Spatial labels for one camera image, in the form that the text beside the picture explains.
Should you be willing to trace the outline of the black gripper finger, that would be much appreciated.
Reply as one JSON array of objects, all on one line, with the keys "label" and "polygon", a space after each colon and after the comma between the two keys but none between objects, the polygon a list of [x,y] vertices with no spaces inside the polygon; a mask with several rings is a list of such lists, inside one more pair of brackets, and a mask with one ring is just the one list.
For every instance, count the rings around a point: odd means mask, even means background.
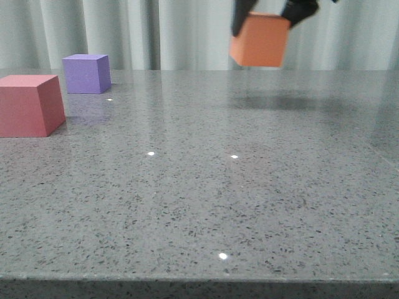
[{"label": "black gripper finger", "polygon": [[313,16],[318,10],[318,1],[286,1],[281,17],[290,22],[292,29],[303,20]]},{"label": "black gripper finger", "polygon": [[257,4],[258,0],[235,0],[233,19],[231,23],[231,33],[237,37],[241,31],[244,21],[249,15],[251,9]]}]

